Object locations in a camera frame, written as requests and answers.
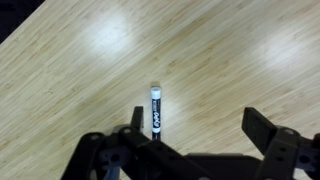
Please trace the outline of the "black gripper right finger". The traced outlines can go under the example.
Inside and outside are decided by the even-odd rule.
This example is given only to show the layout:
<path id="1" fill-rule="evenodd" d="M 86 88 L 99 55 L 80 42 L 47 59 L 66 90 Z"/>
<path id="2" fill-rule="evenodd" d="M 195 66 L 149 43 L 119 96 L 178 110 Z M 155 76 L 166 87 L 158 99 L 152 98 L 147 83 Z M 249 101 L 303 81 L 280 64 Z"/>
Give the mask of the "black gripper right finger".
<path id="1" fill-rule="evenodd" d="M 320 133 L 305 138 L 292 128 L 274 125 L 253 107 L 244 109 L 241 128 L 264 156 L 256 180 L 294 180 L 296 169 L 320 180 Z"/>

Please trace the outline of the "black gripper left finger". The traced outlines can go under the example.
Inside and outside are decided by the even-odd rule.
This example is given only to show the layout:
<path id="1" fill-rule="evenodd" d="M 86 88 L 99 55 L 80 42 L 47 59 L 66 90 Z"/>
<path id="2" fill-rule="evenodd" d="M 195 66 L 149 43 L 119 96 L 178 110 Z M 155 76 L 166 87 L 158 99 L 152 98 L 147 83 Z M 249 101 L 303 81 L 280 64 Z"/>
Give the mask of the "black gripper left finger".
<path id="1" fill-rule="evenodd" d="M 129 124 L 109 135 L 87 133 L 79 140 L 61 180 L 213 180 L 207 170 L 142 133 L 144 109 L 136 106 Z"/>

